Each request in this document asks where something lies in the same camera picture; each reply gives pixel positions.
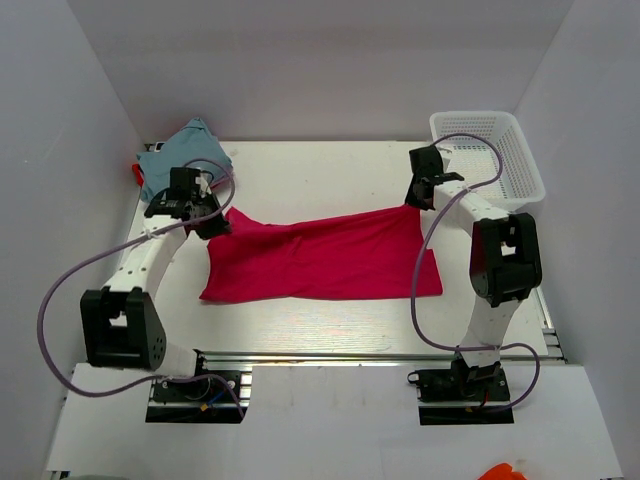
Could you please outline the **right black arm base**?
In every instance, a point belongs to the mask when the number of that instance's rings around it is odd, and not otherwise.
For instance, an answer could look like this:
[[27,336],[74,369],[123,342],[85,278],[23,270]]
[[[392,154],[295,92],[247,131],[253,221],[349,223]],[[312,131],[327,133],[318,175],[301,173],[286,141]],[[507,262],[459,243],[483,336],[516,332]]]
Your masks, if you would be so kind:
[[451,369],[414,370],[407,382],[417,389],[421,426],[478,426],[514,423],[503,369],[489,379],[461,382]]

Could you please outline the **magenta red t shirt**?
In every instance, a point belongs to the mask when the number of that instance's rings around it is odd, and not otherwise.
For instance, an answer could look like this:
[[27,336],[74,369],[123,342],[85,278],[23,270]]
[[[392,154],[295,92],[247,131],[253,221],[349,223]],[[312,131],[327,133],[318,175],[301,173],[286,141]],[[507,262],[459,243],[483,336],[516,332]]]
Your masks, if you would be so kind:
[[231,233],[207,245],[210,272],[200,295],[205,302],[379,300],[443,293],[433,252],[420,250],[420,213],[410,206],[290,225],[263,224],[232,208],[227,219]]

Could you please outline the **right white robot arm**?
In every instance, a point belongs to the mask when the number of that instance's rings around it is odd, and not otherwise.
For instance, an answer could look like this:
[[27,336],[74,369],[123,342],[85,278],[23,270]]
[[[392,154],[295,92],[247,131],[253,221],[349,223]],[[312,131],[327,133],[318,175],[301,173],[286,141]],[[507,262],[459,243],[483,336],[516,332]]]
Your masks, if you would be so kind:
[[471,239],[469,278],[476,294],[467,331],[453,348],[465,365],[451,374],[453,390],[472,399],[484,391],[500,361],[509,324],[542,280],[534,218],[492,205],[455,172],[447,172],[435,146],[409,151],[412,178],[405,202],[450,216]]

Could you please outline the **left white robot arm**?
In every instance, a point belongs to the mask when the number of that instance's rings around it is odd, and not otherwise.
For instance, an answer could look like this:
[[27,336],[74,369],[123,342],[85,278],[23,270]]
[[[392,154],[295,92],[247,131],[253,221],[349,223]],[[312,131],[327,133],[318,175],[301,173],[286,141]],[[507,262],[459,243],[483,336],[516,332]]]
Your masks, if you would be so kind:
[[175,254],[190,233],[202,240],[231,232],[207,174],[189,166],[170,171],[169,186],[144,211],[137,243],[99,290],[87,290],[80,311],[88,362],[94,367],[148,371],[177,378],[188,398],[211,387],[198,353],[167,339],[154,299]]

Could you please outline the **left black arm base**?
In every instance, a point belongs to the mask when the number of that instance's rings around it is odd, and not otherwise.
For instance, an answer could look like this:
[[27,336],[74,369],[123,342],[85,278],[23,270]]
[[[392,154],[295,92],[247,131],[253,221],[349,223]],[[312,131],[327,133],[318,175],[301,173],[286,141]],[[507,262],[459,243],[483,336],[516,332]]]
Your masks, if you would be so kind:
[[154,382],[145,422],[239,425],[247,413],[249,402],[244,376],[241,370],[213,370],[195,382]]

